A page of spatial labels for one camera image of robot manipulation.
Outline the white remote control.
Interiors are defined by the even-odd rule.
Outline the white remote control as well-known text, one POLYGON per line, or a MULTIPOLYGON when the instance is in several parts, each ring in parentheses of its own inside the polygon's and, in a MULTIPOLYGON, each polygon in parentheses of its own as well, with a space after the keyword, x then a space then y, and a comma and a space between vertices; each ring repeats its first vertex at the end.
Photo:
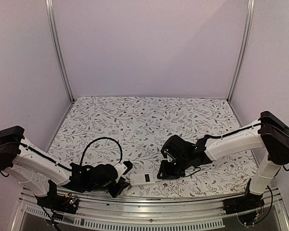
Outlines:
POLYGON ((142 174, 131 174, 130 175, 130 185, 135 186, 145 186, 154 185, 161 183, 162 180, 157 178, 156 174, 153 173, 142 173, 142 174))

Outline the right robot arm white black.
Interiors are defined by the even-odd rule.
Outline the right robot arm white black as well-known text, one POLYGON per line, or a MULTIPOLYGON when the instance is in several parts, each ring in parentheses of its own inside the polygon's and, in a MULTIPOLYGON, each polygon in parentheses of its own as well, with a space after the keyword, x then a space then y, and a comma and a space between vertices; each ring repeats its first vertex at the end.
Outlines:
POLYGON ((258 202, 265 188, 278 171, 289 164, 289 127, 269 111, 263 111, 252 123, 220 136, 205 135, 195 143, 172 135, 161 148, 164 160, 160 164, 158 179, 178 179, 185 170, 210 164, 230 154, 265 148, 267 157, 251 178, 247 193, 240 198, 244 210, 258 202))

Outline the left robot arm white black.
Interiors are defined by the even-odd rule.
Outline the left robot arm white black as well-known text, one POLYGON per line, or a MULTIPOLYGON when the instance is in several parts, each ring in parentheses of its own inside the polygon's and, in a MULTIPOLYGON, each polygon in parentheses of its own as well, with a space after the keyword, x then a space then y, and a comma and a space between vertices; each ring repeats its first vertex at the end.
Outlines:
POLYGON ((33 145, 24 131, 21 126, 0 130, 0 172, 43 197, 50 208, 62 205, 61 196, 50 190, 51 183, 78 193, 106 191, 113 198, 128 187, 124 175, 133 167, 130 161, 96 166, 66 164, 33 145))

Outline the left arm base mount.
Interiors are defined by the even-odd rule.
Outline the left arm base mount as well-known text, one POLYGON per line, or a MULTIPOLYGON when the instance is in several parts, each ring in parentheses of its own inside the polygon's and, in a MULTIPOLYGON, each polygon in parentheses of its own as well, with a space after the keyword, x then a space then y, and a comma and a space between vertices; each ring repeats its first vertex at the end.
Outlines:
POLYGON ((49 190, 46 196, 37 197, 38 205, 48 208, 51 211, 59 211, 69 214, 76 214, 79 198, 76 195, 68 193, 66 195, 57 194, 57 186, 51 180, 48 180, 49 190))

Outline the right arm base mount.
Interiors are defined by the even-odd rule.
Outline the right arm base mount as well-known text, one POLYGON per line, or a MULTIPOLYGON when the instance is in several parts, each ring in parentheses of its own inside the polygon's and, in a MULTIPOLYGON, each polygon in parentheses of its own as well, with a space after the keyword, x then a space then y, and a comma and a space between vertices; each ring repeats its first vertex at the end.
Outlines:
POLYGON ((262 206, 264 206, 263 194, 251 193, 249 185, 246 186, 243 196, 223 200, 223 210, 227 215, 253 210, 253 212, 238 216, 239 222, 245 226, 256 224, 260 212, 256 212, 255 209, 262 206))

